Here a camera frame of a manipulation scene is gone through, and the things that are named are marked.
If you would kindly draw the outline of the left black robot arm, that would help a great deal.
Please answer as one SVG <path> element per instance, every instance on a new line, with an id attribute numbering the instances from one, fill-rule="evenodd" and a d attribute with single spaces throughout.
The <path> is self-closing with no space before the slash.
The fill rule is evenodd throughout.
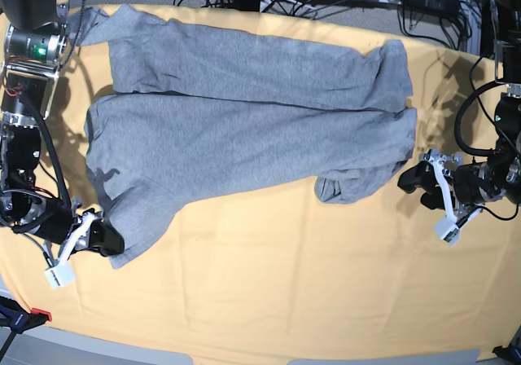
<path id="1" fill-rule="evenodd" d="M 470 164 L 458 156 L 430 150 L 398 180 L 407 194 L 423 190 L 421 202 L 429 209 L 443 209 L 457 226 L 488 202 L 506 198 L 520 205 L 520 0 L 489 0 L 490 24 L 494 32 L 495 78 L 473 89 L 455 117 L 453 133 L 458 147 L 473 157 Z M 462 122 L 470 106 L 485 92 L 500 86 L 501 94 L 490 121 L 497 133 L 496 145 L 482 149 L 468 145 Z"/>

